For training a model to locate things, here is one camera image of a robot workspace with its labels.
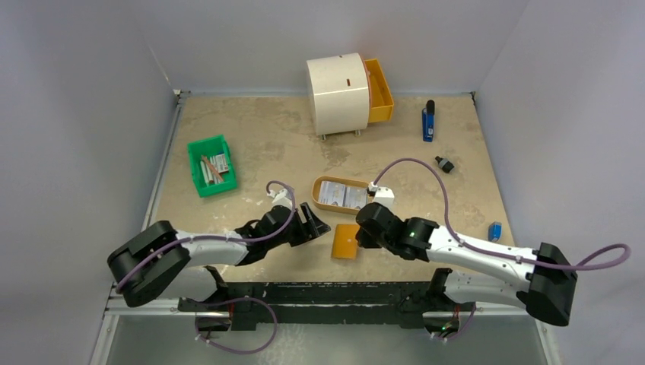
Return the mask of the yellow leather card holder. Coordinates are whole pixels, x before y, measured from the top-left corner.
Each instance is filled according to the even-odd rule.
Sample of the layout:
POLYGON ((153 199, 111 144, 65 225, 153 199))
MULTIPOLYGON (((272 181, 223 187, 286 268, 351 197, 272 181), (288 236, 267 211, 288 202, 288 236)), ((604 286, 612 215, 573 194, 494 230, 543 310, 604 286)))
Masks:
POLYGON ((357 224, 336 225, 331 251, 333 259, 354 260, 357 258, 358 242, 356 235, 359 228, 357 224))

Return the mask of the white patterned credit card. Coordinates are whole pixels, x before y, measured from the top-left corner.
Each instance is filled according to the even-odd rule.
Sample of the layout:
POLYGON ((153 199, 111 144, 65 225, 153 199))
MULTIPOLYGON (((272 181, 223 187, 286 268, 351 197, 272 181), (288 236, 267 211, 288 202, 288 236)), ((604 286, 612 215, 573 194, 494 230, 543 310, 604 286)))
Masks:
POLYGON ((324 205, 343 206, 345 184, 323 180, 320 184, 318 202, 324 205))

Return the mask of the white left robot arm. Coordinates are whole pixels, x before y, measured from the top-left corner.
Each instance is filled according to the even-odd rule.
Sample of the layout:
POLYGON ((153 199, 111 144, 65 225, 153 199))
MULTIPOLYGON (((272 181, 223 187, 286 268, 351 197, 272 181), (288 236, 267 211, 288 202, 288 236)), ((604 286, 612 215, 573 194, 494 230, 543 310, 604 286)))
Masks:
POLYGON ((186 268, 250 265, 280 245, 299 246, 330 230, 307 203, 299 208, 276 205, 260 219, 222 235, 187 233, 158 221, 110 253, 106 263, 116 292, 127 306, 138 307, 156 300, 186 268))

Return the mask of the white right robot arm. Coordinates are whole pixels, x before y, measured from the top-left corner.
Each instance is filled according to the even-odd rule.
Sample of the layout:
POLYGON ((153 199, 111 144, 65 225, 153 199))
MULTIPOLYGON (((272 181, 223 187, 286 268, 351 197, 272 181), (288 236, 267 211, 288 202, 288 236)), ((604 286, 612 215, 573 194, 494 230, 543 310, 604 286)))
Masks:
POLYGON ((364 248, 384 248, 409 261, 438 262, 427 289, 429 304, 496 303, 524 309, 550 325, 567 326, 577 273, 558 247, 537 250, 471 239, 460 243, 447 227, 420 217, 401 220, 387 207, 370 203, 356 216, 356 239, 364 248))

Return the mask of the card pack in bin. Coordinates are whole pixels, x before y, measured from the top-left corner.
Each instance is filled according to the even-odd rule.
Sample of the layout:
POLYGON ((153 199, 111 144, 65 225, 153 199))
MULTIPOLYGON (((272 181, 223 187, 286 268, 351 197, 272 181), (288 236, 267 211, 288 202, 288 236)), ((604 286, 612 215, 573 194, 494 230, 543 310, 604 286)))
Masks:
POLYGON ((215 167, 218 173, 222 174, 230 171, 226 154, 217 154, 214 156, 210 156, 209 160, 211 164, 215 167))

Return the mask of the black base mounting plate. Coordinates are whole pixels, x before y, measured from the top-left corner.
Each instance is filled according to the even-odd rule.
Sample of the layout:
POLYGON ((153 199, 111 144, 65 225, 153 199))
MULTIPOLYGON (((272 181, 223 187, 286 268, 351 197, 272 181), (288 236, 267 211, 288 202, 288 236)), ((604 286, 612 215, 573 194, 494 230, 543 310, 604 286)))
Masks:
POLYGON ((234 331, 259 324, 397 325, 439 331, 440 317, 466 314, 472 302, 456 303, 429 281, 229 282, 207 300, 181 299, 178 310, 224 313, 234 331))

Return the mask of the pens in green bin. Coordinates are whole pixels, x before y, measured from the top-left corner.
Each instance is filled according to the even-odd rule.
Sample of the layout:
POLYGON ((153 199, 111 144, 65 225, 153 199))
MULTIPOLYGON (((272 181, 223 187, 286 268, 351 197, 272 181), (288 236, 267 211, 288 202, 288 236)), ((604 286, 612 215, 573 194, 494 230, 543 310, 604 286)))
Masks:
POLYGON ((217 172, 215 167, 211 164, 210 160, 206 156, 201 156, 201 162, 204 165, 206 176, 208 178, 208 183, 210 185, 218 185, 224 182, 223 177, 220 173, 217 172))

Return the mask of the small black knob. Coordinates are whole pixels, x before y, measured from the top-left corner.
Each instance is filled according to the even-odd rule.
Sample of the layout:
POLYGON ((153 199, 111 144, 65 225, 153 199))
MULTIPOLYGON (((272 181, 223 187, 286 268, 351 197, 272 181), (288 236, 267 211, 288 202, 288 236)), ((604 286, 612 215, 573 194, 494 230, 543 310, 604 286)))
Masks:
POLYGON ((444 173, 451 173, 452 170, 455 168, 454 164, 445 157, 436 156, 435 161, 437 162, 438 167, 444 173))

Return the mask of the green plastic bin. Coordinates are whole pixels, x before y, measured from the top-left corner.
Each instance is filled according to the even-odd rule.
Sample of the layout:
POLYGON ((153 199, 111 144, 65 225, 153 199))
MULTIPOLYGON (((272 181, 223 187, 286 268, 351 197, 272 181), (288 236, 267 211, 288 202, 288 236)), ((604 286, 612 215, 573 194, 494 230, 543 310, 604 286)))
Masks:
POLYGON ((187 144, 192 181, 200 198, 238 187, 229 145, 223 135, 187 144))

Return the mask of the small blue box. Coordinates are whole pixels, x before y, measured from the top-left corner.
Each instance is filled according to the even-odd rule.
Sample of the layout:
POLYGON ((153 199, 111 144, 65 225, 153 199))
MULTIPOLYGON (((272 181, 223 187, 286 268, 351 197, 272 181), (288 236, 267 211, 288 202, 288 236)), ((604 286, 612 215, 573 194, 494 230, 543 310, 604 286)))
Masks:
POLYGON ((496 243, 502 236, 502 223, 494 221, 488 227, 488 240, 496 243))

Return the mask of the yellow open drawer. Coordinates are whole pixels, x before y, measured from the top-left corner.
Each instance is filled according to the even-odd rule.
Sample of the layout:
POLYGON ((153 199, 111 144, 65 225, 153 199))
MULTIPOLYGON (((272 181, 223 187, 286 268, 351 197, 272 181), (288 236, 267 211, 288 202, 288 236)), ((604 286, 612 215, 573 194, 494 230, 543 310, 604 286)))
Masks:
POLYGON ((370 89, 368 123, 387 122, 392 118, 394 101, 389 85, 377 59, 364 61, 370 89))

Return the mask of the blue black marker tool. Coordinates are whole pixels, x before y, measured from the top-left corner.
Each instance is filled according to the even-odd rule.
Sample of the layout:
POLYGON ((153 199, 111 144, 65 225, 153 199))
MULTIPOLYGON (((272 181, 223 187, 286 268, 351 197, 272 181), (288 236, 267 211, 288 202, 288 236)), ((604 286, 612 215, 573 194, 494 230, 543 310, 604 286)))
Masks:
POLYGON ((432 142, 434 140, 434 123, 435 123, 435 102, 428 100, 425 108, 422 110, 422 138, 423 141, 432 142))

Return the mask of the cream round drawer cabinet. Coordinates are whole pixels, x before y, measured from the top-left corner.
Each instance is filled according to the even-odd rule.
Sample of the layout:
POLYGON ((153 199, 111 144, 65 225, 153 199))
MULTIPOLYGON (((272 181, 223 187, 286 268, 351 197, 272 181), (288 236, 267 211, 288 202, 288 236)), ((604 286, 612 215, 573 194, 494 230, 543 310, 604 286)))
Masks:
POLYGON ((367 67, 358 53, 311 59, 306 62, 308 95, 316 136, 353 132, 368 124, 370 88, 367 67))

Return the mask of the aluminium frame rail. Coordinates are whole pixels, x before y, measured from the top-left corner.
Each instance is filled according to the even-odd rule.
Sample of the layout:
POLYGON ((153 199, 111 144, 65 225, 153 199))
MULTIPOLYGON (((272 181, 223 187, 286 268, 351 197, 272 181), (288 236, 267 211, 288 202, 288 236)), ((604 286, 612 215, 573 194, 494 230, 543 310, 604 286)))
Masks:
POLYGON ((299 246, 280 245, 250 265, 210 264, 184 269, 156 299, 120 309, 111 347, 114 364, 534 364, 544 363, 542 331, 524 309, 474 302, 466 314, 440 317, 439 331, 397 325, 259 324, 234 331, 224 313, 180 312, 181 299, 202 302, 229 282, 429 281, 438 262, 404 260, 386 249, 363 249, 356 262, 331 257, 337 224, 356 215, 317 208, 314 181, 335 176, 390 188, 390 211, 451 223, 467 239, 485 240, 487 225, 507 222, 472 98, 437 97, 435 140, 421 138, 425 97, 397 97, 388 122, 369 124, 361 136, 343 132, 321 141, 306 97, 190 97, 164 171, 156 211, 145 227, 169 221, 180 231, 228 234, 272 209, 267 193, 289 189, 331 230, 299 246), (200 198, 187 144, 223 135, 238 187, 200 198), (435 157, 455 168, 444 173, 435 157))

